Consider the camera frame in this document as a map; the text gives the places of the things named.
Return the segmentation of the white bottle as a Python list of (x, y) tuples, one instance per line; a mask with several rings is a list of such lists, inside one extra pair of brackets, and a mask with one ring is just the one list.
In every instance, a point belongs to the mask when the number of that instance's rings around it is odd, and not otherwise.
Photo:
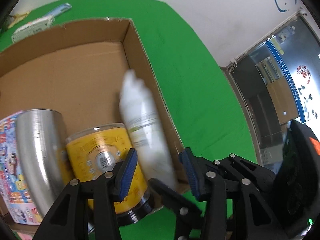
[(123, 78), (119, 111), (145, 178), (176, 190), (176, 173), (153, 96), (132, 69)]

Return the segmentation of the colourful picture book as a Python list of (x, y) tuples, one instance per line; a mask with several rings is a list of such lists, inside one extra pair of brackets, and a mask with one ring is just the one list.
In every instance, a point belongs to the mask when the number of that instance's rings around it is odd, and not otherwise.
[(17, 154), (16, 112), (1, 120), (1, 196), (15, 223), (39, 225), (39, 214), (24, 179)]

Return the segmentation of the yellow labelled jar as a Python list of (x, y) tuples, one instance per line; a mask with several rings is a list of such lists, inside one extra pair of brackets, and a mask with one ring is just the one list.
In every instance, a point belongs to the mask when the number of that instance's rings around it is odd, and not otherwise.
[[(132, 148), (124, 124), (88, 128), (66, 138), (66, 150), (74, 175), (80, 181), (97, 179), (124, 161)], [(136, 166), (128, 195), (114, 207), (119, 226), (135, 224), (151, 213), (154, 199), (139, 166)]]

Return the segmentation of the silver metal cylinder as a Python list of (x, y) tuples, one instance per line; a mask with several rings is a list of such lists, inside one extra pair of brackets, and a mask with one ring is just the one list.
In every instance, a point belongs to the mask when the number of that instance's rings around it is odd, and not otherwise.
[(31, 198), (42, 217), (73, 177), (65, 139), (65, 124), (57, 111), (31, 109), (17, 118), (17, 154)]

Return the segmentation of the green tablecloth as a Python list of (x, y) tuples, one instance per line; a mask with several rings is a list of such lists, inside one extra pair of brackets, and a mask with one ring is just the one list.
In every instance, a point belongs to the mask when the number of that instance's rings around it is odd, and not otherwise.
[[(230, 154), (256, 161), (240, 104), (220, 67), (181, 16), (156, 0), (68, 0), (52, 27), (83, 20), (129, 20), (145, 52), (183, 148), (210, 161)], [(1, 34), (1, 53), (12, 46)]]

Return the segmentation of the dark glass door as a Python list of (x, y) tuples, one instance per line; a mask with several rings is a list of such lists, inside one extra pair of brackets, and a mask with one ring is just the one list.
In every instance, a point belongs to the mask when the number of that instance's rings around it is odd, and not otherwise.
[(319, 136), (319, 36), (300, 12), (226, 69), (257, 160), (277, 173), (291, 120)]

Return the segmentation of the brown cardboard box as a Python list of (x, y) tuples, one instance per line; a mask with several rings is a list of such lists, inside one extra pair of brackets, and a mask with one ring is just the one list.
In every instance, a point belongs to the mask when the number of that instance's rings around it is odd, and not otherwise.
[(1, 118), (31, 109), (59, 112), (66, 136), (120, 121), (119, 93), (128, 69), (151, 90), (179, 180), (183, 145), (144, 49), (129, 20), (83, 20), (29, 36), (1, 53)]

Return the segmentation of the white toothpaste box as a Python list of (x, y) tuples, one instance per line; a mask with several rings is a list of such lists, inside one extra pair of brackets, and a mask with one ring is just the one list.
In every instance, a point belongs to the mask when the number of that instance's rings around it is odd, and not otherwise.
[(26, 37), (44, 31), (50, 28), (54, 21), (54, 15), (47, 15), (41, 18), (37, 18), (17, 28), (11, 36), (11, 40), (13, 43), (16, 43)]

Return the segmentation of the yellow wrapped item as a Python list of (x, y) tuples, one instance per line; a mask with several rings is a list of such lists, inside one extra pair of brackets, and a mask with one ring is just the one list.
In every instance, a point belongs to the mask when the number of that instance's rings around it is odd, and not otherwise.
[(16, 25), (17, 23), (19, 23), (22, 20), (24, 20), (29, 14), (30, 14), (30, 11), (27, 11), (27, 12), (25, 12), (23, 14), (10, 15), (8, 17), (7, 28), (8, 29), (12, 28), (14, 25)]

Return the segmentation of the green blue toothbrush pack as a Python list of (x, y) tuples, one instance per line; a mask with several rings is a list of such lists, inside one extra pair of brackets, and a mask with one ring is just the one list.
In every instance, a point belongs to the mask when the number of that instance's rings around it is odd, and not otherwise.
[(44, 15), (44, 17), (47, 17), (47, 16), (53, 16), (53, 17), (57, 17), (57, 16), (60, 16), (62, 15), (63, 13), (69, 11), (72, 9), (72, 6), (69, 4), (69, 3), (63, 3), (57, 7), (55, 7), (53, 10), (51, 10), (50, 12), (46, 13)]

